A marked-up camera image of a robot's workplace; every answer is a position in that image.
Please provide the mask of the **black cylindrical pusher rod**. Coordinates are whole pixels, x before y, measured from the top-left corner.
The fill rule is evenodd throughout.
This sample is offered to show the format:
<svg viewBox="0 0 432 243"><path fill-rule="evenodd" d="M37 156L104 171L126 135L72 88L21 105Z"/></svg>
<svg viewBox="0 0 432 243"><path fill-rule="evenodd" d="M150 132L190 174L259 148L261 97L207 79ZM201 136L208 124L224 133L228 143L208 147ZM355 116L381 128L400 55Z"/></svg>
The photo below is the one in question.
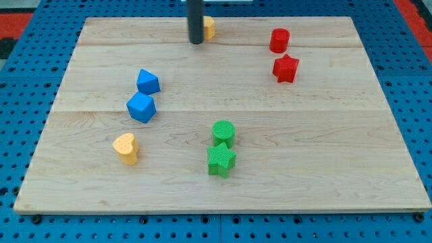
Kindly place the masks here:
<svg viewBox="0 0 432 243"><path fill-rule="evenodd" d="M187 0L188 38L194 45L204 41L203 0Z"/></svg>

